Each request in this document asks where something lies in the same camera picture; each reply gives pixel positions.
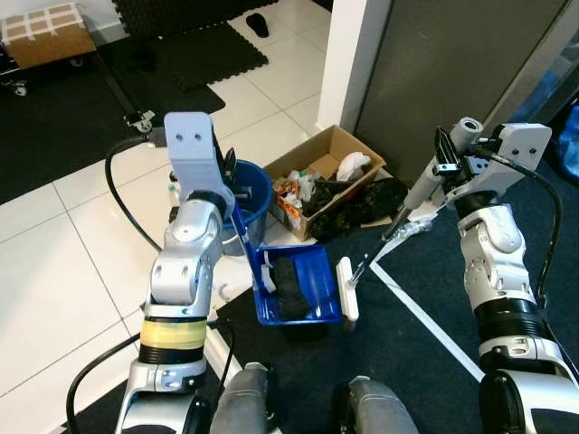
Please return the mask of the white brush with grey handle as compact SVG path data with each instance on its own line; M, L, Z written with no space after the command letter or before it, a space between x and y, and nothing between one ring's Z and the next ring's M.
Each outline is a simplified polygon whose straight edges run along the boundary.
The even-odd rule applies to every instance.
M466 149L464 149L463 156L468 155L468 149L479 142L480 134L483 132L479 120L463 117L458 124L451 129L452 133L459 133L466 139ZM390 236L398 226L402 226L410 221L410 215L422 206L422 203L427 200L433 200L435 208L439 210L442 206L447 205L450 200L450 182L455 176L451 173L447 176L437 176L434 173L435 167L435 153L430 163L423 169L421 176L410 187L408 194L405 196L402 205L398 207L397 214L390 220L387 231L381 236L379 243L374 248L373 255L364 256L360 263L353 266L348 257L342 258L336 265L337 284L340 306L342 307L342 314L348 326L354 326L359 318L358 300L356 300L356 286L358 280L363 277L363 274L368 270L368 266L376 263L389 250L390 245L397 245L401 242L385 242L385 237Z

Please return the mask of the blue plastic bucket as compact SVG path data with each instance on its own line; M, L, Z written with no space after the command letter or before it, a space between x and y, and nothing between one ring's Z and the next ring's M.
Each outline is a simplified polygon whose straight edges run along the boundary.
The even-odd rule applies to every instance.
M242 219L247 224L247 235L252 245L261 245L264 240L266 216L272 204L271 179L264 169L252 162L236 162L236 176L232 189L240 193L237 206L242 211ZM223 240L223 255L240 257L244 255L242 243L231 223L231 216L223 217L220 231Z

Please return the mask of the grey partition panel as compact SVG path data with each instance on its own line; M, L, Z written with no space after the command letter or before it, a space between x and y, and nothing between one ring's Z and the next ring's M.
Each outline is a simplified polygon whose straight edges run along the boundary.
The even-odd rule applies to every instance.
M413 185L436 127L512 121L576 28L576 0L394 0L353 132Z

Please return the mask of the small clear plastic bottle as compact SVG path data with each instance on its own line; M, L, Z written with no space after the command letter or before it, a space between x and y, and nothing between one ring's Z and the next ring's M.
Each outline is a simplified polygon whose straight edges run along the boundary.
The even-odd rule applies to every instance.
M409 221L402 226L398 226L393 232L390 232L389 237L385 237L385 242L404 242L410 236L422 234L422 232L429 231L431 227L430 220L414 220Z

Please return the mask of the black crumpled cloth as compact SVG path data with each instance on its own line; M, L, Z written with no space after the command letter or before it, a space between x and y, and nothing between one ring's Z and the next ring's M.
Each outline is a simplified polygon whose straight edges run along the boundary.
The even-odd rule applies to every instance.
M329 210L319 212L310 224L307 235L318 242L326 242L332 237L390 218L407 194L408 187L396 178L376 179L332 205Z

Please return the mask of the white crumpled paper ball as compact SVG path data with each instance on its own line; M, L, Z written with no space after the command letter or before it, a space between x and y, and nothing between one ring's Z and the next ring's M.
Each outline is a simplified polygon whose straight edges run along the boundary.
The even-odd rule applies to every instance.
M340 183L352 183L356 179L363 177L365 167L371 165L372 157L366 156L361 152L347 154L339 162L338 169L335 173L335 181Z

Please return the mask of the black caster wheel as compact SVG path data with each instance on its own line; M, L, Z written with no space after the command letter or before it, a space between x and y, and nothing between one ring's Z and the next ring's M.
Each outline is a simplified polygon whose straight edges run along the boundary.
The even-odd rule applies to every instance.
M148 134L153 129L152 119L156 115L152 110L129 112L125 121L140 134Z

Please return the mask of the open cardboard rubbish box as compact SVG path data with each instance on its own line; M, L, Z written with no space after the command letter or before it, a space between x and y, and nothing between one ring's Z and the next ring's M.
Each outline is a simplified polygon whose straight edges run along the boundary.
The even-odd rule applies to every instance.
M336 193L335 198L319 208L315 214L305 215L299 211L291 210L289 207L282 206L281 199L274 198L270 212L276 216L280 223L284 224L289 234L294 235L301 242L307 242L310 239L311 224L319 216L331 214L334 208L343 205L351 200L353 195L364 190L365 186L373 181L380 171L384 171L385 161L374 150L353 137L351 133L338 125L334 125L301 142L301 145L291 149L285 156L278 157L277 160L263 167L265 173L274 182L286 178L292 171L302 170L329 178L337 172L344 157L356 152L371 158L371 163L365 166L363 176L356 179L344 191Z

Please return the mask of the blue plastic bag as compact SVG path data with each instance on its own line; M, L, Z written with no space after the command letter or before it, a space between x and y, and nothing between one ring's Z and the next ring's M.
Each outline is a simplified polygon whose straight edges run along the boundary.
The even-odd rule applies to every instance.
M579 104L574 101L555 138L555 170L573 185L579 183Z

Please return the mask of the black slipper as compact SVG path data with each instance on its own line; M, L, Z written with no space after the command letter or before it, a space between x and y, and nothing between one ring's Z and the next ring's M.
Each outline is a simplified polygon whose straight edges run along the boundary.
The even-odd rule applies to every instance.
M256 34L258 38L268 38L270 36L270 28L266 18L260 13L253 13L245 16L245 24L252 29L252 32Z

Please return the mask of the black studded foam panel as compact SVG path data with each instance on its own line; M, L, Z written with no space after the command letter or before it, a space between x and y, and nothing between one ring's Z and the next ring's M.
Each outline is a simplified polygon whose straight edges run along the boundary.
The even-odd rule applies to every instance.
M224 24L280 0L111 0L125 32L154 37Z

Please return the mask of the black foam puzzle mat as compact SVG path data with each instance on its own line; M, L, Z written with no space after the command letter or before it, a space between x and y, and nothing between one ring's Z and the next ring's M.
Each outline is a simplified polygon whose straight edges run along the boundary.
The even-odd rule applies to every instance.
M162 38L129 36L98 49L134 108L214 113L226 103L210 84L266 65L269 59L229 24ZM103 160L113 145L139 137L104 70L86 59L18 71L26 95L0 87L0 203Z

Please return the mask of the grey left robot leg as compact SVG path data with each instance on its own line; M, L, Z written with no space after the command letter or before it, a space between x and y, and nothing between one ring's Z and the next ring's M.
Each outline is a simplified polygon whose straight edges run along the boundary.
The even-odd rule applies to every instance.
M221 393L208 434L269 434L269 388L269 369L256 361L246 363Z

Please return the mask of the taped cardboard box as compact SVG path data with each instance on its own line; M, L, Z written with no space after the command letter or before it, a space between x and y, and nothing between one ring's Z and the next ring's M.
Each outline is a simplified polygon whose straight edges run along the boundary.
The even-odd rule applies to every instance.
M76 3L50 5L3 18L0 46L20 69L98 50Z

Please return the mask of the grey right robot leg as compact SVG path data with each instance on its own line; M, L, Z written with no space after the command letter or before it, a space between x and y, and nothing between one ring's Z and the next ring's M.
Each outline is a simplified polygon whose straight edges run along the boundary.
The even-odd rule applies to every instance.
M400 397L384 383L357 376L348 387L355 434L419 434Z

